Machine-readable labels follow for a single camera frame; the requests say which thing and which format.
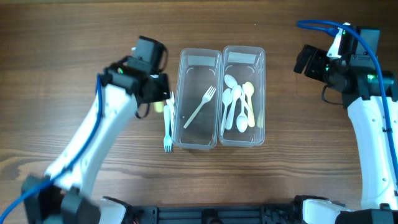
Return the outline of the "yellow plastic fork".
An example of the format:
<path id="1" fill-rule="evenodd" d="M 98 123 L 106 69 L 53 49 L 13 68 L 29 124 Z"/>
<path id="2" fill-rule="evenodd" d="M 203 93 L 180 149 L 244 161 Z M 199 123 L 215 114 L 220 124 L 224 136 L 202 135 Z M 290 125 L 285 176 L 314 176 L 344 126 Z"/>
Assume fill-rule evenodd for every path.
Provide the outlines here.
<path id="1" fill-rule="evenodd" d="M 154 103 L 154 110 L 156 113 L 163 113 L 164 110 L 164 102 L 158 101 Z"/>

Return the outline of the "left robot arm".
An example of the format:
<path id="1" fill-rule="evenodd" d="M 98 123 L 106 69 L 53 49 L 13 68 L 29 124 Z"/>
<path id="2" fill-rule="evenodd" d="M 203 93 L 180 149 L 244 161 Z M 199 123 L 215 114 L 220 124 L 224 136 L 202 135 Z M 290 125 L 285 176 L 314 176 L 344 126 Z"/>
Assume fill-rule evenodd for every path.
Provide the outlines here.
<path id="1" fill-rule="evenodd" d="M 72 140 L 43 177 L 29 175 L 18 201 L 29 223 L 136 223 L 131 205 L 114 198 L 91 200 L 93 187 L 118 134 L 140 105 L 170 97 L 164 69 L 168 50 L 140 36 L 131 55 L 97 75 L 94 102 Z"/>

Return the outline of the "white fork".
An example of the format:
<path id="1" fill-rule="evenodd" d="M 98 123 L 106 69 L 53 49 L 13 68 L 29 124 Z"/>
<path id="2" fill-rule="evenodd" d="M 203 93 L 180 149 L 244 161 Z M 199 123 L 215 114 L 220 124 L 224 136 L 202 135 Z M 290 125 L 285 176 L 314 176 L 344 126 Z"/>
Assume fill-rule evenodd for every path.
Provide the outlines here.
<path id="1" fill-rule="evenodd" d="M 168 100 L 166 100 L 167 105 L 169 106 L 169 110 L 170 110 L 170 127 L 171 127 L 171 132 L 174 131 L 174 112 L 175 112 L 175 95 L 174 93 L 171 91 L 170 92 L 170 98 Z"/>
<path id="2" fill-rule="evenodd" d="M 193 119 L 195 118 L 195 116 L 198 114 L 198 112 L 200 111 L 201 107 L 209 102 L 213 95 L 215 94 L 216 88 L 213 86 L 210 86 L 209 89 L 207 89 L 207 91 L 205 92 L 205 94 L 203 95 L 202 99 L 201 99 L 201 103 L 198 105 L 198 107 L 195 109 L 195 111 L 192 113 L 192 115 L 189 117 L 189 119 L 187 120 L 187 122 L 184 124 L 183 128 L 186 129 L 189 124 L 193 121 Z"/>

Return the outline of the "light blue plastic fork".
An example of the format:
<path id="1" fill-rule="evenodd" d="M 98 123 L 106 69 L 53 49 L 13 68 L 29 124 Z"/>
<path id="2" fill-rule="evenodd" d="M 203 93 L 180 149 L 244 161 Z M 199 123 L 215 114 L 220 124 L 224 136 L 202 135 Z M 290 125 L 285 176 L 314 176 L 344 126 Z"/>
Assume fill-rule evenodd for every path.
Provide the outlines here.
<path id="1" fill-rule="evenodd" d="M 165 125 L 165 136 L 164 136 L 164 150 L 167 153 L 172 152 L 172 138 L 170 135 L 170 109 L 168 105 L 164 106 L 164 125 Z"/>

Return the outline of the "yellow plastic spoon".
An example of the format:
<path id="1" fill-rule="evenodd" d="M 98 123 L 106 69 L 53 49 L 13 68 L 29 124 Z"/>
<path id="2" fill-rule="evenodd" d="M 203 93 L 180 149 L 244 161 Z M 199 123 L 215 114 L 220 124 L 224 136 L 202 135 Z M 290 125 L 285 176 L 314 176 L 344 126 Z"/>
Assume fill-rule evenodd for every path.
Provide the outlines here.
<path id="1" fill-rule="evenodd" d="M 252 105 L 252 96 L 254 94 L 254 86 L 251 82 L 246 82 L 243 84 L 243 92 L 247 98 L 247 104 L 249 107 L 249 114 L 248 114 L 248 125 L 249 127 L 254 127 L 255 125 L 255 118 L 254 118 L 254 111 Z"/>

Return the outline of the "white spoon top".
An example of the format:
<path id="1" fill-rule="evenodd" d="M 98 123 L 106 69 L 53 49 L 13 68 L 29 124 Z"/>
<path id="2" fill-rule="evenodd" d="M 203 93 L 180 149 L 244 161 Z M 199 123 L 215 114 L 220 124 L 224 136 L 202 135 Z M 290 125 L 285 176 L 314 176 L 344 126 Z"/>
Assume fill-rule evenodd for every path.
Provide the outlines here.
<path id="1" fill-rule="evenodd" d="M 222 119 L 221 119 L 221 131 L 220 131 L 220 135 L 222 136 L 225 130 L 225 122 L 226 122 L 226 114 L 227 114 L 227 110 L 228 110 L 228 106 L 231 104 L 232 102 L 232 95 L 231 95 L 231 89 L 227 88 L 225 89 L 225 91 L 223 92 L 222 95 L 222 103 L 223 103 L 223 115 L 222 115 Z"/>

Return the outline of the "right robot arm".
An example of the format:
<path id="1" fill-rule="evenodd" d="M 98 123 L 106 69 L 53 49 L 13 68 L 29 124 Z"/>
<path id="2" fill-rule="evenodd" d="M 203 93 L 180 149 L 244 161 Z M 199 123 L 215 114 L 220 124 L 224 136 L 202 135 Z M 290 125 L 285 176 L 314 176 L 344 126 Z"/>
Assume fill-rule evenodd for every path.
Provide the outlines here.
<path id="1" fill-rule="evenodd" d="M 290 219 L 297 223 L 397 222 L 397 78 L 382 70 L 376 52 L 380 31 L 347 22 L 298 21 L 298 27 L 334 38 L 329 50 L 305 45 L 295 73 L 341 93 L 358 145 L 361 208 L 350 210 L 327 198 L 298 195 Z"/>

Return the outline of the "white spoon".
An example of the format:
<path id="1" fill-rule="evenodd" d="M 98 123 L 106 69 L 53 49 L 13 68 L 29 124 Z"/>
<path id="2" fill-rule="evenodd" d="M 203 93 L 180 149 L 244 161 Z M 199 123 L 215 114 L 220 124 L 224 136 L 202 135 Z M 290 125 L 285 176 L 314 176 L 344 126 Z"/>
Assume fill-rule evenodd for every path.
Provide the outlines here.
<path id="1" fill-rule="evenodd" d="M 248 127 L 248 117 L 246 116 L 244 110 L 245 110 L 245 100 L 243 98 L 243 94 L 240 96 L 241 100 L 241 112 L 236 118 L 236 125 L 237 129 L 240 133 L 244 133 Z"/>
<path id="2" fill-rule="evenodd" d="M 221 131 L 220 131 L 220 135 L 222 136 L 225 130 L 225 122 L 226 122 L 226 114 L 227 114 L 227 110 L 228 110 L 228 106 L 231 104 L 232 102 L 232 95 L 231 95 L 231 89 L 227 88 L 225 89 L 225 91 L 223 92 L 222 95 L 222 103 L 223 103 L 223 115 L 222 115 L 222 119 L 221 119 Z"/>
<path id="3" fill-rule="evenodd" d="M 242 88 L 240 85 L 234 86 L 231 91 L 233 99 L 232 99 L 231 107 L 229 109 L 228 117 L 226 119 L 226 124 L 225 124 L 225 129 L 227 129 L 227 130 L 230 130 L 233 126 L 233 118 L 234 118 L 236 102 L 240 98 L 241 92 L 242 92 Z"/>

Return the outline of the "white spoon horizontal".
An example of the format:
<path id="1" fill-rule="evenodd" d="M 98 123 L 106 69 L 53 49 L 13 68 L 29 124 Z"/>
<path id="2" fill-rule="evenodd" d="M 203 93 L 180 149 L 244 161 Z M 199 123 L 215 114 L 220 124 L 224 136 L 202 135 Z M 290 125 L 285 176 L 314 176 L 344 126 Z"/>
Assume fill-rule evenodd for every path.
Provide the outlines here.
<path id="1" fill-rule="evenodd" d="M 236 79 L 234 77 L 232 77 L 231 75 L 226 74 L 224 76 L 224 81 L 225 81 L 226 85 L 229 88 L 233 89 L 234 87 L 237 87 L 239 90 L 241 90 L 241 94 L 243 94 L 243 98 L 244 98 L 243 88 L 242 88 L 241 85 L 239 85 L 237 83 L 237 81 L 236 81 Z M 249 114 L 252 114 L 252 109 L 249 107 L 247 102 L 245 102 L 245 108 L 248 110 Z"/>

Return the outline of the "white spoon bottom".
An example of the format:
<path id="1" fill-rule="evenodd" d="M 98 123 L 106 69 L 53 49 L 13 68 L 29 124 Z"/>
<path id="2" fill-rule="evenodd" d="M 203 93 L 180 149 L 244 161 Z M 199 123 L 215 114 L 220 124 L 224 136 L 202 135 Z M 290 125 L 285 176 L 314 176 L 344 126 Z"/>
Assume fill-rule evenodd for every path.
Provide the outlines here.
<path id="1" fill-rule="evenodd" d="M 246 116 L 244 110 L 245 110 L 245 100 L 243 98 L 243 94 L 240 96 L 241 100 L 241 112 L 236 118 L 236 125 L 237 129 L 240 133 L 244 133 L 248 127 L 248 117 Z"/>

